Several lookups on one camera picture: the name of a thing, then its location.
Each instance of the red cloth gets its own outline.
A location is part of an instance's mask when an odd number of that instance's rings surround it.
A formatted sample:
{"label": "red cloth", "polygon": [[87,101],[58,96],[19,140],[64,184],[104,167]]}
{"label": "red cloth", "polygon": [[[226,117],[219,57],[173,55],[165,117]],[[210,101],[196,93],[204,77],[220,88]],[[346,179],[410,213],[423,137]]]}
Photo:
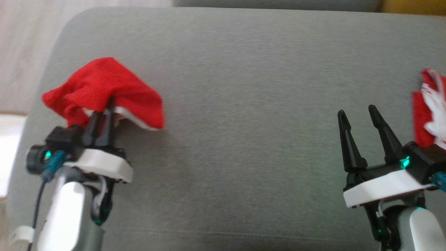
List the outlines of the red cloth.
{"label": "red cloth", "polygon": [[[430,69],[425,69],[421,72],[423,83],[428,84],[433,90],[438,91],[437,85],[429,75],[428,70]],[[441,76],[441,78],[443,83],[446,83],[446,78],[444,76]],[[435,137],[424,128],[424,125],[427,122],[432,121],[432,113],[429,107],[424,103],[423,95],[420,91],[413,93],[412,106],[415,142],[421,147],[431,146],[434,143]]]}
{"label": "red cloth", "polygon": [[114,58],[95,59],[77,70],[65,84],[42,95],[43,103],[60,116],[68,126],[85,126],[89,117],[83,109],[103,111],[111,96],[115,106],[129,111],[148,126],[164,126],[162,99]]}

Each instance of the cable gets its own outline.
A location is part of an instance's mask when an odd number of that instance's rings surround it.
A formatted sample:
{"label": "cable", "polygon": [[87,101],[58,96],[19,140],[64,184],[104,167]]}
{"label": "cable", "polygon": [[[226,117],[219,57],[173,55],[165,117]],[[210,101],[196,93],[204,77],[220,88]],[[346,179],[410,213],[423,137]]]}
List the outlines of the cable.
{"label": "cable", "polygon": [[[34,207],[34,216],[33,216],[33,225],[32,225],[33,229],[36,229],[37,217],[39,216],[40,199],[42,198],[43,189],[45,189],[45,184],[46,184],[46,182],[42,181],[42,184],[40,185],[40,188],[39,188],[39,192],[37,194],[36,205]],[[33,248],[33,243],[29,243],[28,251],[31,251],[32,248]]]}

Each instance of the floor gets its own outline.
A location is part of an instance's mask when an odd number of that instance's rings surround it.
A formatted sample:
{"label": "floor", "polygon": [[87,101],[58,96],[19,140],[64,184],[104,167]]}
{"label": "floor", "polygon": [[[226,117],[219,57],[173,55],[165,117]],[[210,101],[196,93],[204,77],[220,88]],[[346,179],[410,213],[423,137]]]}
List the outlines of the floor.
{"label": "floor", "polygon": [[0,0],[0,113],[29,111],[64,25],[103,6],[171,7],[172,0]]}

